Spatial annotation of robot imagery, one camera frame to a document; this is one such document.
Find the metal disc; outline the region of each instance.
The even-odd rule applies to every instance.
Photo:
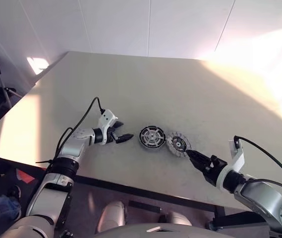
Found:
[[[166,136],[162,129],[157,126],[151,125],[143,128],[139,134],[141,145],[147,149],[156,150],[164,145]]]
[[[191,145],[183,134],[173,131],[167,135],[167,146],[169,150],[178,157],[187,157],[186,150],[191,149]]]

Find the floor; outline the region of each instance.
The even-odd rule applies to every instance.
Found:
[[[0,195],[5,194],[6,190],[14,183],[18,184],[21,187],[21,205],[23,210],[25,211],[28,201],[28,195],[32,191],[32,188],[35,186],[36,180],[30,182],[29,184],[17,180],[16,171],[12,168],[5,174],[5,176],[0,177]],[[67,222],[65,224],[65,229],[73,232],[75,238],[92,237],[95,232],[95,228],[102,209],[108,203],[114,200],[121,200],[126,205],[128,204],[129,200],[133,200],[159,206],[162,209],[162,213],[173,210],[185,215],[194,226],[201,228],[203,228],[205,223],[211,220],[214,216],[214,214],[211,212],[183,207],[80,183],[75,184],[72,195],[73,199],[71,202],[71,209],[68,215]],[[235,212],[237,211],[226,209],[227,214]],[[159,214],[157,213],[128,207],[128,224],[157,222],[158,218]],[[0,234],[2,234],[10,225],[11,224],[0,224]],[[236,238],[249,238],[250,236],[254,238],[269,237],[268,227],[224,229],[220,230],[219,232]],[[55,238],[57,238],[59,234],[60,232],[55,232]]]

